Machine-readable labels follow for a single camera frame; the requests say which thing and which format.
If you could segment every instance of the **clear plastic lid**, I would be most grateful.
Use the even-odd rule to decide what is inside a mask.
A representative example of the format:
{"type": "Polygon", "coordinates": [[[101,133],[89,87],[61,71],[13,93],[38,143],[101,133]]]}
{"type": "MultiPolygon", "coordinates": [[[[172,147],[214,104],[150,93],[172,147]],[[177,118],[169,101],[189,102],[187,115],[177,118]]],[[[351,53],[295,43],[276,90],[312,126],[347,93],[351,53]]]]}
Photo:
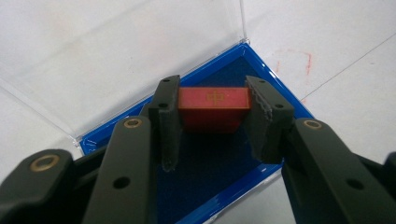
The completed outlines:
{"type": "Polygon", "coordinates": [[[246,39],[239,0],[0,3],[0,86],[73,138],[246,39]]]}

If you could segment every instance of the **blue tray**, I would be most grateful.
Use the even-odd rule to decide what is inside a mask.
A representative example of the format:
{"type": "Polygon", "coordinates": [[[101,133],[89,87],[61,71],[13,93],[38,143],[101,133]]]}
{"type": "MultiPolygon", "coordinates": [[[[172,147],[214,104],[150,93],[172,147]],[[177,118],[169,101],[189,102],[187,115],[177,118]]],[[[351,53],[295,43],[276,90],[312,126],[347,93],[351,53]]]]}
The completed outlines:
{"type": "MultiPolygon", "coordinates": [[[[239,44],[194,70],[182,78],[181,86],[242,87],[245,76],[270,82],[294,106],[295,118],[313,118],[247,44],[239,44]]],[[[138,115],[150,100],[83,136],[80,145],[84,154],[105,146],[117,121],[138,115]]],[[[177,169],[166,173],[158,168],[159,223],[202,223],[281,167],[252,159],[242,129],[234,134],[183,133],[180,144],[177,169]]]]}

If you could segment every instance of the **red block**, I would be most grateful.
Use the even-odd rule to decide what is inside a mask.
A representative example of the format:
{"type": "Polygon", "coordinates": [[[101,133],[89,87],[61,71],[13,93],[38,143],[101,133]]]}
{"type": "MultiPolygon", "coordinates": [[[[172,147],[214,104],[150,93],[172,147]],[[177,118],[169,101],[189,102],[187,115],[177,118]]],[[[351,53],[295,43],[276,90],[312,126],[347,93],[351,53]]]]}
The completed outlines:
{"type": "Polygon", "coordinates": [[[250,110],[248,88],[180,88],[178,110],[190,133],[233,133],[250,110]]]}

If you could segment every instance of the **black plastic part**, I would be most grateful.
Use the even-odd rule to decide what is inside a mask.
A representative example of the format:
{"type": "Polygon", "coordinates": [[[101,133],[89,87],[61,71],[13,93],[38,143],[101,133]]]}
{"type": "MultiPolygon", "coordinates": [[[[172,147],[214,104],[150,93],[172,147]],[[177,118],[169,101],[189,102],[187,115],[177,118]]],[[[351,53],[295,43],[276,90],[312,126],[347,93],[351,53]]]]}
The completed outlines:
{"type": "Polygon", "coordinates": [[[119,121],[83,223],[156,223],[156,170],[146,117],[119,121]]]}
{"type": "Polygon", "coordinates": [[[0,188],[0,223],[40,223],[74,185],[69,152],[47,149],[26,158],[0,188]]]}
{"type": "Polygon", "coordinates": [[[75,161],[77,182],[74,189],[84,187],[86,184],[90,184],[96,180],[99,173],[99,167],[102,164],[103,157],[106,153],[106,147],[101,147],[93,153],[83,156],[75,161]]]}
{"type": "Polygon", "coordinates": [[[396,201],[396,152],[392,152],[388,155],[382,172],[383,184],[390,195],[392,195],[393,200],[396,201]]]}
{"type": "Polygon", "coordinates": [[[372,174],[378,181],[382,182],[382,165],[375,162],[370,161],[363,156],[355,154],[355,156],[359,159],[359,161],[366,167],[366,169],[372,174]]]}
{"type": "Polygon", "coordinates": [[[327,124],[297,119],[289,140],[282,175],[297,223],[396,222],[396,202],[327,124]]]}
{"type": "Polygon", "coordinates": [[[143,105],[142,110],[140,110],[139,116],[144,116],[149,119],[149,106],[150,103],[143,105]]]}
{"type": "Polygon", "coordinates": [[[180,76],[161,80],[148,108],[153,141],[160,142],[161,161],[166,172],[174,170],[178,161],[181,135],[177,109],[179,85],[180,76]]]}
{"type": "Polygon", "coordinates": [[[279,142],[282,132],[291,127],[294,107],[267,81],[247,76],[251,110],[244,128],[253,157],[264,163],[281,163],[279,142]]]}

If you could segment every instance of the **metal screw head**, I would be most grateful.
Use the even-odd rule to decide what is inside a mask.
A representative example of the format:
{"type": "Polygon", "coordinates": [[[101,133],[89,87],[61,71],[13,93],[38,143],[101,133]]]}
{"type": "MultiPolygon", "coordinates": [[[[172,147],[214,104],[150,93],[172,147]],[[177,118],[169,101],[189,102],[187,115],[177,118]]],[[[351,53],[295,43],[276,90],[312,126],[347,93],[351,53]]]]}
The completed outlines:
{"type": "Polygon", "coordinates": [[[143,121],[141,119],[128,119],[124,122],[124,126],[126,128],[137,128],[139,127],[143,121]]]}
{"type": "Polygon", "coordinates": [[[310,129],[313,129],[313,130],[319,130],[322,128],[321,123],[319,123],[315,120],[312,120],[312,119],[305,120],[304,125],[310,129]]]}
{"type": "Polygon", "coordinates": [[[30,170],[33,172],[46,171],[55,166],[60,159],[58,155],[53,154],[42,156],[35,159],[32,164],[30,164],[30,170]]]}

